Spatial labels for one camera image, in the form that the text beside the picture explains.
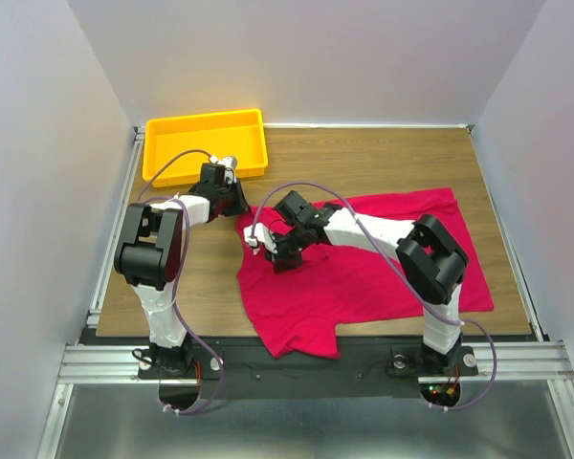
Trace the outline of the yellow plastic tray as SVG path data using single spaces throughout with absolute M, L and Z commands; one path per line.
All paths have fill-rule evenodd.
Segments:
M 177 154 L 190 149 L 197 152 L 155 175 Z M 262 176 L 269 160 L 261 111 L 253 108 L 149 120 L 144 130 L 143 180 L 152 181 L 155 187 L 196 183 L 206 159 L 199 150 L 218 159 L 234 156 L 239 178 Z

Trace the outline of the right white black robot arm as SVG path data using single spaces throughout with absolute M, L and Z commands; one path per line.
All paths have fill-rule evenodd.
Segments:
M 264 249 L 277 271 L 294 269 L 313 245 L 347 247 L 379 254 L 424 309 L 421 362 L 432 373 L 455 366 L 462 342 L 459 300 L 469 258 L 441 221 L 424 214 L 391 220 L 361 214 L 347 202 L 317 208 L 294 190 L 275 205 L 289 231 L 280 235 L 259 222 L 246 236 Z

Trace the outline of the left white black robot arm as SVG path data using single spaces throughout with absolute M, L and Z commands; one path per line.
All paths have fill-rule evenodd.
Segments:
M 229 156 L 203 164 L 188 193 L 160 204 L 127 206 L 114 255 L 114 269 L 133 288 L 149 328 L 149 347 L 136 350 L 141 369 L 169 378 L 193 367 L 191 336 L 174 312 L 175 285 L 182 270 L 183 237 L 190 226 L 249 210 Z

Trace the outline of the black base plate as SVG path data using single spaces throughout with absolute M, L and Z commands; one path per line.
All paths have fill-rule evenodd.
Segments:
M 178 412 L 207 400 L 425 398 L 454 406 L 460 381 L 478 373 L 472 347 L 457 344 L 446 357 L 419 338 L 346 337 L 337 358 L 299 351 L 275 358 L 260 339 L 186 339 L 173 349 L 136 348 L 138 377 L 160 385 L 163 404 Z

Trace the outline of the aluminium frame rail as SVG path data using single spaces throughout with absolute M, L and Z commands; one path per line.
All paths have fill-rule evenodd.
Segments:
M 96 326 L 99 322 L 99 315 L 102 311 L 106 287 L 112 270 L 112 259 L 117 244 L 118 230 L 121 227 L 125 207 L 128 203 L 131 188 L 136 177 L 137 167 L 143 153 L 144 132 L 145 128 L 143 126 L 133 127 L 133 143 L 126 162 L 124 176 L 119 187 L 117 208 L 114 216 L 110 220 L 111 226 L 109 235 L 107 236 L 105 246 L 102 251 L 99 272 L 95 275 L 92 296 L 85 313 L 82 331 L 88 327 L 89 323 Z M 77 346 L 78 342 L 79 338 L 76 338 L 73 344 L 67 343 L 63 349 L 57 370 L 55 390 L 36 455 L 37 458 L 56 458 L 57 456 L 60 438 L 65 426 L 70 401 L 75 387 L 72 382 L 64 382 L 61 379 L 60 372 L 62 369 L 62 363 L 64 363 L 64 359 L 67 356 L 67 351 L 71 347 Z

